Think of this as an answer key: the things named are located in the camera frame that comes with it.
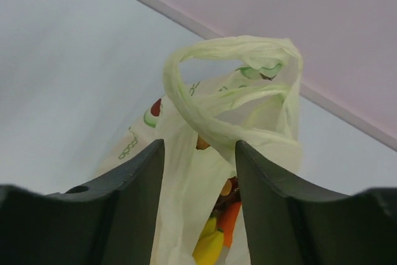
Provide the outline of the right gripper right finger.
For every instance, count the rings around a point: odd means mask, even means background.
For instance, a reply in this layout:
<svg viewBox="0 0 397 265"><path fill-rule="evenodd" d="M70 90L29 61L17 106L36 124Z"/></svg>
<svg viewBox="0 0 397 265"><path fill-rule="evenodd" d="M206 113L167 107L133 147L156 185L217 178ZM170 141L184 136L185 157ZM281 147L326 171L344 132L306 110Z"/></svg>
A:
<svg viewBox="0 0 397 265"><path fill-rule="evenodd" d="M244 141L235 147L252 264L395 264L396 189L310 183Z"/></svg>

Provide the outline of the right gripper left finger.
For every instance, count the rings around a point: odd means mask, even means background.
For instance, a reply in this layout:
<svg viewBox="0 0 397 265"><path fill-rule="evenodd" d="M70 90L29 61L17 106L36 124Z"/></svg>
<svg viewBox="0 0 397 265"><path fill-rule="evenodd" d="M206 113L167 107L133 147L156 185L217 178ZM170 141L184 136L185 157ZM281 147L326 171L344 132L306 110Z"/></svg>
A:
<svg viewBox="0 0 397 265"><path fill-rule="evenodd" d="M163 168L156 140L63 194L1 186L1 263L149 264Z"/></svg>

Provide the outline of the yellow fake banana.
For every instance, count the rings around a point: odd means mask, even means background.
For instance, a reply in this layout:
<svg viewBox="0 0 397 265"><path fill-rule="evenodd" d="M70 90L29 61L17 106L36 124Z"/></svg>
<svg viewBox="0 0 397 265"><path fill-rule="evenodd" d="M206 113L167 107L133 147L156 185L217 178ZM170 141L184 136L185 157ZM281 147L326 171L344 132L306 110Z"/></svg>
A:
<svg viewBox="0 0 397 265"><path fill-rule="evenodd" d="M214 265L220 257L224 234L217 228L216 217L207 220L192 256L198 265Z"/></svg>

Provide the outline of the yellow-green plastic bag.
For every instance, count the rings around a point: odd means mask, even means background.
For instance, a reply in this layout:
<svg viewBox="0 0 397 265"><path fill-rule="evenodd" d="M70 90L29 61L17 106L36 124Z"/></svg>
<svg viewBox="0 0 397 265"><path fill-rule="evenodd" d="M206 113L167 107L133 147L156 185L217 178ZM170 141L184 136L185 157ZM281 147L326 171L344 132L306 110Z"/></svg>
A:
<svg viewBox="0 0 397 265"><path fill-rule="evenodd" d="M148 109L102 160L104 174L165 144L151 264L193 264L194 248L227 179L235 144L248 142L296 173L303 60L287 38L205 40L169 56L159 110Z"/></svg>

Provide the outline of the orange fake carrot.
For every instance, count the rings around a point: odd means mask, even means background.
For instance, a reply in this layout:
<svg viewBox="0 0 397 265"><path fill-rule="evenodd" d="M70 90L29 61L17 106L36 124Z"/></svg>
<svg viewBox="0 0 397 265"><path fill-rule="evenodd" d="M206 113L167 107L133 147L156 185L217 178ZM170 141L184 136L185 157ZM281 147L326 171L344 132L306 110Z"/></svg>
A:
<svg viewBox="0 0 397 265"><path fill-rule="evenodd" d="M223 245L227 248L231 248L233 242L233 232L240 209L241 202L235 202L231 204L219 218L218 228L223 232Z"/></svg>

